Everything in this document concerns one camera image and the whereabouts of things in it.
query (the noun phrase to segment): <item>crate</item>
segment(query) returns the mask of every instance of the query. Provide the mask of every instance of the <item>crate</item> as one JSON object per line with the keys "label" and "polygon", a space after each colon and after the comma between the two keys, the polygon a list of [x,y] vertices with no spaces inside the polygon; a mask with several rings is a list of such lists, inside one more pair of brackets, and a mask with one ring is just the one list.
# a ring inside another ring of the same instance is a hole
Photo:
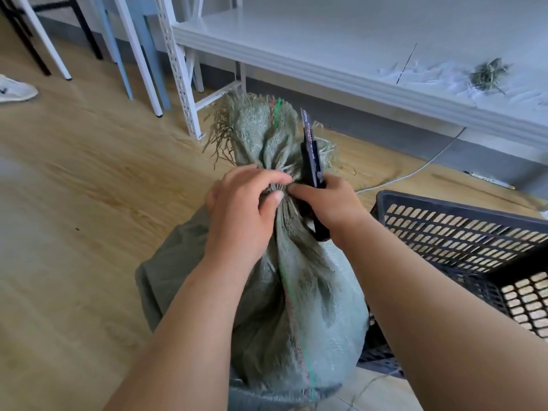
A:
{"label": "crate", "polygon": [[[548,343],[548,222],[382,191],[371,212],[441,272]],[[379,325],[359,366],[398,368]]]}

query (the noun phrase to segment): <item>person's left hand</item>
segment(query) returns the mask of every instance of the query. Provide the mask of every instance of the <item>person's left hand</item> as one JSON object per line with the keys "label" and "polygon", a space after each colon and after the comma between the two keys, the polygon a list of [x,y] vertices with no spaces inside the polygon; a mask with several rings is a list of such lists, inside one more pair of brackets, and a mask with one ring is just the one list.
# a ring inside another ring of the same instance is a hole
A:
{"label": "person's left hand", "polygon": [[255,164],[238,167],[216,181],[205,198],[211,224],[204,258],[249,273],[272,236],[283,192],[271,192],[260,207],[259,196],[270,184],[288,183],[287,173]]}

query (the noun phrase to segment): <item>scissors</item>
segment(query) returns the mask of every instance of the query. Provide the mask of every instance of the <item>scissors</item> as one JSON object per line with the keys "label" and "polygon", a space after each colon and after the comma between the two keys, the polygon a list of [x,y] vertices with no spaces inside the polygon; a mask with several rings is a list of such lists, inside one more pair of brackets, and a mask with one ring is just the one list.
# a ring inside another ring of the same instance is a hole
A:
{"label": "scissors", "polygon": [[[308,186],[325,189],[322,164],[319,161],[318,145],[314,139],[310,119],[305,110],[301,108],[303,119],[304,141],[301,143],[301,154],[303,155],[303,183]],[[314,220],[314,231],[310,231],[317,241],[327,241],[331,235],[329,229],[321,223],[312,208],[303,202],[303,211],[312,214]]]}

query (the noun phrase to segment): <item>white shelf board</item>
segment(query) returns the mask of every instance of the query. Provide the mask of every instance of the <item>white shelf board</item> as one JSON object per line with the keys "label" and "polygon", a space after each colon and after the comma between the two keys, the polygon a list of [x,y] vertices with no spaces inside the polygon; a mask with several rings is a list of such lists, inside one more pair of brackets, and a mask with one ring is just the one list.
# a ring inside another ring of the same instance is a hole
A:
{"label": "white shelf board", "polygon": [[548,107],[502,94],[472,100],[380,72],[400,72],[417,44],[418,66],[502,56],[548,95],[544,17],[548,0],[244,0],[173,29],[184,46],[547,148]]}

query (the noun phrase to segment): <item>wall baseboard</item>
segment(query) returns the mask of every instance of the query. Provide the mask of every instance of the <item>wall baseboard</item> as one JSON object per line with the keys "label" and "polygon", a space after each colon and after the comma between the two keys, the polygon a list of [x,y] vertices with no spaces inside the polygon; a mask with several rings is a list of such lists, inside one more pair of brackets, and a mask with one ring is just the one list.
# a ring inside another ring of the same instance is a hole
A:
{"label": "wall baseboard", "polygon": [[[87,47],[86,38],[79,27],[45,17],[41,17],[41,21],[52,37]],[[102,36],[99,33],[94,35],[101,50],[108,57],[108,50]],[[117,41],[122,60],[135,63],[129,43],[120,39]],[[167,54],[160,52],[160,56],[165,73],[171,74]],[[220,89],[234,80],[234,74],[229,71],[205,64],[201,64],[201,69],[204,85],[208,88]],[[247,89],[256,94],[282,97],[291,102],[296,109],[305,108],[326,128],[422,159],[432,158],[452,140],[448,136],[433,131],[253,78],[247,79]],[[436,159],[436,163],[499,179],[516,186],[520,191],[548,199],[548,166],[537,162],[502,153],[480,144],[456,140]]]}

